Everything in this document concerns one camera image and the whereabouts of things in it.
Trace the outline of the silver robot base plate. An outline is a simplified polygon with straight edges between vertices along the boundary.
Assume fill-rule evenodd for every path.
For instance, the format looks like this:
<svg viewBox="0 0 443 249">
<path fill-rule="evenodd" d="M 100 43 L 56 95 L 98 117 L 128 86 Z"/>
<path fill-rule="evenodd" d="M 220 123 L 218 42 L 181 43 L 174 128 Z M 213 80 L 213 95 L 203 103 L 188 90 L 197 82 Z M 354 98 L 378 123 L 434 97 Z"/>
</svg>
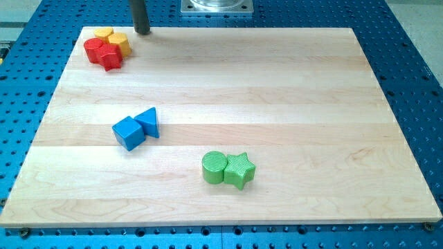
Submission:
<svg viewBox="0 0 443 249">
<path fill-rule="evenodd" d="M 254 12 L 252 0 L 182 0 L 181 12 L 203 13 L 246 13 Z"/>
</svg>

